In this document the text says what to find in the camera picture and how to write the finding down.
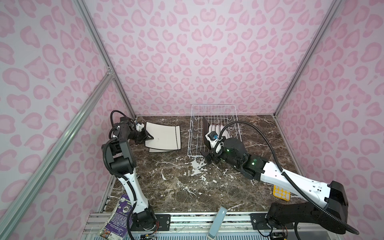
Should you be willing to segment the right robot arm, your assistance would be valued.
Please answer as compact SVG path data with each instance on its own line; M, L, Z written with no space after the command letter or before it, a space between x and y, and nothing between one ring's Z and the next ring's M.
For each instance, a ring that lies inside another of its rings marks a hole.
M217 150L210 146L208 152L202 152L208 163L221 161L230 165L250 180L275 185L305 200L301 204L271 204L266 221L272 226L290 223L313 223L327 231L343 235L347 232L348 199L341 183L318 182L278 166L258 155L251 155L244 144L229 138L219 145Z

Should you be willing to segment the white square plate black rim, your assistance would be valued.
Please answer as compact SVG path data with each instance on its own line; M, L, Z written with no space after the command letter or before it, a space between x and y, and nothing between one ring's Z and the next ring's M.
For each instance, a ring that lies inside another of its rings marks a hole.
M150 153L166 153L166 152L172 152L172 150L158 150L158 149L152 149L149 148Z

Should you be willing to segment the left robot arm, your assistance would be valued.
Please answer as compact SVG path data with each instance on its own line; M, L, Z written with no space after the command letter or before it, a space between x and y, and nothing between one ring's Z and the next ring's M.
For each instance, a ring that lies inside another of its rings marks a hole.
M136 174L137 161L134 158L129 141L144 144L153 140L145 125L136 123L133 119L123 115L115 123L110 116L112 129L109 140L102 145L103 162L108 172L115 176L124 186L133 209L130 219L138 228L152 230L156 225L156 216L148 199L145 197Z

